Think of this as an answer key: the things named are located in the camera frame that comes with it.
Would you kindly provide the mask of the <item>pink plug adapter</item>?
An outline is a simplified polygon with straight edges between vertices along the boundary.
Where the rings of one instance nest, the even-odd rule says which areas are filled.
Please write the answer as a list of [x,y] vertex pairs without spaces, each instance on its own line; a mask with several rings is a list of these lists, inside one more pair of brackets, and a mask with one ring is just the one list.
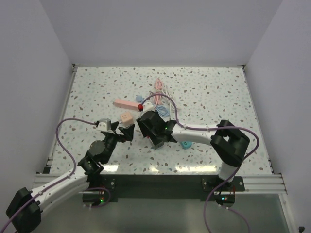
[[120,120],[123,126],[127,127],[134,124],[134,118],[130,112],[120,114]]

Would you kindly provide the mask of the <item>pink power strip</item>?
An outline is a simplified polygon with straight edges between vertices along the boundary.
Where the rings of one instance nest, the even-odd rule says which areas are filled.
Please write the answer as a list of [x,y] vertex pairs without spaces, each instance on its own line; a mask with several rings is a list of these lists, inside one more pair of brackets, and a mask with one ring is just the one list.
[[113,101],[113,105],[116,107],[119,107],[119,108],[133,110],[133,111],[141,112],[143,110],[142,105],[140,103],[134,102],[134,101],[115,99]]

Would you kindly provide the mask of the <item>teal power strip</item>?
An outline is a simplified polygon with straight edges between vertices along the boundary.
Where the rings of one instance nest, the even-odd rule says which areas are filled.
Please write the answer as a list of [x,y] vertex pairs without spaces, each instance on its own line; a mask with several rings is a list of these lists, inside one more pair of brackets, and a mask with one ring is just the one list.
[[192,142],[190,141],[181,141],[180,144],[184,150],[192,147]]

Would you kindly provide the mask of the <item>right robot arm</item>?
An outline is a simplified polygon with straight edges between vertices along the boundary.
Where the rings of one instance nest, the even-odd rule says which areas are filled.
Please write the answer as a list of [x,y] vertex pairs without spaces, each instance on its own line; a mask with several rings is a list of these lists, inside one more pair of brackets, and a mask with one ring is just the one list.
[[208,126],[181,126],[176,120],[164,121],[156,111],[147,111],[137,119],[137,123],[143,137],[148,137],[154,145],[189,141],[213,147],[222,161],[216,179],[218,188],[227,191],[233,186],[250,139],[230,121],[222,120],[212,129]]

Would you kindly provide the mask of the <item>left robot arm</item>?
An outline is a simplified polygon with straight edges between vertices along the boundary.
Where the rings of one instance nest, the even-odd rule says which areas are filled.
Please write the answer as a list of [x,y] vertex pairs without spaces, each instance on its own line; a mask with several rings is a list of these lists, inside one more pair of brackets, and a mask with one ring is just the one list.
[[12,224],[17,233],[29,233],[38,227],[42,214],[52,205],[80,191],[100,187],[103,165],[108,163],[117,143],[133,140],[135,126],[120,127],[119,122],[112,123],[110,119],[89,124],[105,136],[104,140],[90,147],[79,162],[73,162],[72,169],[55,180],[32,190],[25,187],[18,190],[6,210],[9,220],[1,232]]

